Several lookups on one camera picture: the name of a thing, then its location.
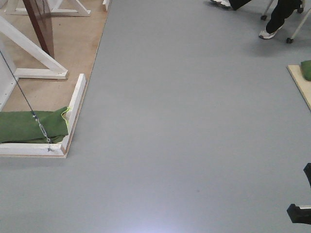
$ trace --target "wooden platform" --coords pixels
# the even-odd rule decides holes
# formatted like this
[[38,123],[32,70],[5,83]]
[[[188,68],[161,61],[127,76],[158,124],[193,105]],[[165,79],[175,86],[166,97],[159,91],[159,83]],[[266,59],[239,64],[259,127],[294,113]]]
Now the wooden platform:
[[[67,80],[34,80],[20,79],[22,87],[32,108],[37,111],[54,111],[64,106],[69,106],[74,98],[74,90],[77,84],[83,82],[80,74],[85,75],[85,88],[82,88],[81,101],[77,108],[77,116],[74,118],[71,135],[67,145],[70,145],[74,126],[77,121],[86,87],[92,72],[99,42],[106,22],[107,12],[103,6],[103,0],[81,0],[87,9],[91,10],[90,17],[53,17],[53,36],[55,60],[69,70]],[[14,27],[25,34],[29,39],[39,45],[35,32],[28,16],[6,15],[4,9],[0,15],[8,20]],[[8,53],[19,68],[45,68],[36,59],[26,53],[11,40],[0,34]],[[3,111],[29,111],[29,107],[16,86],[8,99]],[[62,154],[31,154],[23,149],[18,154],[4,154],[0,148],[0,157],[66,157],[68,148],[62,148]]]
[[305,99],[309,109],[311,110],[311,82],[303,78],[300,65],[288,65],[287,69],[295,81],[301,95]]

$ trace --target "black object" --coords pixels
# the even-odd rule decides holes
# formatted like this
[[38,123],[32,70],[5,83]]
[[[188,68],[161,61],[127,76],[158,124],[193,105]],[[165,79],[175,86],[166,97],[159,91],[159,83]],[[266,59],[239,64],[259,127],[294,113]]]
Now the black object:
[[307,178],[308,178],[308,181],[309,181],[309,184],[311,186],[311,163],[308,163],[305,168],[303,169],[303,171],[305,172]]
[[290,39],[289,37],[286,39],[287,44],[291,44],[294,41],[294,39]]
[[303,7],[298,8],[297,12],[301,14],[303,12]]
[[260,19],[263,20],[263,21],[265,21],[265,20],[267,19],[267,16],[266,16],[266,15],[261,16]]
[[304,223],[311,225],[311,206],[304,208],[291,204],[287,209],[287,213],[291,218],[292,223]]
[[[311,186],[311,163],[308,163],[303,169],[305,172],[309,185]],[[292,223],[304,223],[311,225],[311,206],[296,206],[291,204],[287,213],[292,221]]]

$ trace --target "white wooden board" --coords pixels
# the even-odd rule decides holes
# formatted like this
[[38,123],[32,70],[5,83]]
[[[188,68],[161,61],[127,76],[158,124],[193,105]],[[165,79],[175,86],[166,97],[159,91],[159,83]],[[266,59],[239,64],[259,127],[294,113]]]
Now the white wooden board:
[[300,65],[288,65],[287,69],[311,110],[311,82],[303,78]]

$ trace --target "chair leg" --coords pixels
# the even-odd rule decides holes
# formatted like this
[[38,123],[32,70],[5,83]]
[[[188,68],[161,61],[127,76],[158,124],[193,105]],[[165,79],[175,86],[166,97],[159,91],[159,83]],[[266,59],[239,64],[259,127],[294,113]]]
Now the chair leg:
[[311,8],[308,10],[308,12],[306,13],[306,15],[303,17],[303,19],[301,20],[300,24],[298,25],[297,29],[295,30],[295,32],[293,33],[293,35],[291,37],[288,37],[286,40],[286,43],[291,44],[294,40],[294,38],[296,37],[296,35],[298,34],[298,32],[300,31],[302,25],[306,22],[308,16],[311,14]]
[[267,8],[266,8],[266,10],[264,11],[264,13],[262,14],[262,16],[260,17],[261,20],[264,20],[264,21],[265,21],[265,20],[267,19],[267,12],[268,12],[270,6],[272,5],[272,2],[273,2],[273,0],[270,0],[268,6],[267,6]]
[[297,13],[301,14],[305,8],[305,0],[301,0],[301,5],[300,5],[300,8],[297,9]]

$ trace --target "black pants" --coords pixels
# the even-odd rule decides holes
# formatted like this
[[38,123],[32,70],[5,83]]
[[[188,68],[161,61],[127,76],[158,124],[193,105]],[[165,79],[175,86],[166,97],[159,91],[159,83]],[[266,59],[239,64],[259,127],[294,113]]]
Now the black pants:
[[300,4],[300,0],[278,0],[271,14],[271,19],[266,26],[266,31],[274,33],[284,24],[285,19],[291,16],[295,9],[300,7]]
[[232,6],[233,10],[238,10],[240,7],[244,6],[251,0],[229,0],[230,5]]

